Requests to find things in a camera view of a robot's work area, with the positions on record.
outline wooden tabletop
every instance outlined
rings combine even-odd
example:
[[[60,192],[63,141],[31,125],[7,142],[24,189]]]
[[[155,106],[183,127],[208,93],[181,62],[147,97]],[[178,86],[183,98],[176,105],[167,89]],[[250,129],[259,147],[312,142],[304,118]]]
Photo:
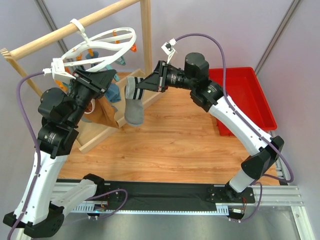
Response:
[[[220,136],[215,118],[189,91],[170,88],[145,111],[141,127],[124,125],[87,154],[73,149],[59,177],[174,183],[227,183],[248,153],[234,136]],[[276,175],[275,166],[268,171]],[[264,185],[279,185],[263,177]]]

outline gray sock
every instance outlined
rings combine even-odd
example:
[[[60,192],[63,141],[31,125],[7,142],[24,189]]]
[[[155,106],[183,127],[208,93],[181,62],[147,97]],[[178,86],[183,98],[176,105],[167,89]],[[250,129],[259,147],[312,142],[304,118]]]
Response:
[[[127,84],[124,87],[125,95],[125,110],[124,118],[129,125],[139,127],[144,123],[144,106],[142,98],[144,90],[136,88],[136,85],[143,80],[142,77],[127,77]]]

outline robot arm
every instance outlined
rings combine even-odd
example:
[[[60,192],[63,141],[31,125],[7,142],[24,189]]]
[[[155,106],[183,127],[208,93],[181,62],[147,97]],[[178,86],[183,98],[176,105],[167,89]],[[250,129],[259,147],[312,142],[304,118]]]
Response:
[[[78,135],[75,129],[81,117],[92,99],[104,95],[115,74],[115,70],[86,72],[77,69],[70,82],[70,93],[66,94],[56,87],[43,93],[38,108],[43,116],[37,138],[41,156],[40,172],[36,174],[38,155],[35,153],[26,190],[15,211],[4,216],[5,224],[12,227],[21,216],[25,202],[28,202],[17,227],[24,228],[24,234],[32,238],[52,237],[76,206],[106,192],[104,179],[88,174],[76,187],[51,200],[58,174]]]
[[[209,79],[209,64],[200,53],[189,53],[185,57],[184,70],[165,61],[159,61],[154,72],[137,84],[137,88],[154,92],[165,92],[168,87],[190,90],[195,104],[220,120],[244,145],[250,156],[241,164],[240,171],[226,184],[225,195],[231,200],[237,198],[248,186],[260,179],[275,163],[277,154],[228,105],[223,88]],[[284,141],[280,136],[274,138],[255,125],[227,96],[235,110],[246,119],[254,129],[279,151]]]

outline red tray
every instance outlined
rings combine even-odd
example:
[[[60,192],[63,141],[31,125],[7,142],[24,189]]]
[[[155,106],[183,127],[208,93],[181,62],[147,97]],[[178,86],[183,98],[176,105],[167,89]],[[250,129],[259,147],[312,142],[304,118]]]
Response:
[[[210,69],[209,77],[222,86],[223,69]],[[235,104],[261,129],[277,129],[274,116],[252,67],[227,68],[226,91]],[[233,136],[222,122],[218,119],[216,121],[221,136]]]

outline wooden stand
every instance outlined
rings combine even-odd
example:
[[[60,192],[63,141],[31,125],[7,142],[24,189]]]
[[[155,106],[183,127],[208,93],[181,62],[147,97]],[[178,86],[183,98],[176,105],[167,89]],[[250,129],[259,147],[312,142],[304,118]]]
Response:
[[[88,16],[85,16],[78,21],[87,27],[94,24],[112,14],[115,14],[137,2],[140,2],[141,7],[141,25],[142,25],[142,40],[143,40],[143,55],[144,55],[144,72],[141,69],[134,71],[131,76],[144,77],[152,72],[152,47],[151,47],[151,10],[150,10],[150,0],[120,0],[114,4],[111,4],[105,8],[100,9]],[[64,27],[61,27],[47,35],[44,35],[34,41],[31,41],[21,47],[18,47],[12,51],[7,49],[0,50],[3,57],[13,66],[13,68],[22,76],[26,77],[28,74],[19,65],[18,60],[40,50],[44,47],[59,41],[75,32],[77,32],[77,27],[70,23]],[[31,80],[28,79],[27,83],[30,87],[39,95],[42,95],[40,88]],[[126,121],[124,118],[125,112],[125,98],[124,98],[124,87],[126,85],[126,80],[120,80],[117,85],[121,91],[122,101],[115,104],[118,112],[115,115],[115,120],[119,123],[119,127],[122,127]],[[147,108],[152,103],[157,101],[163,96],[156,92],[146,92],[143,97],[144,108]],[[96,123],[87,123],[81,121],[79,123],[79,128],[77,129],[79,135],[74,144],[80,149],[82,153],[87,153],[94,146],[98,145],[112,133],[114,133],[117,128],[107,127]]]

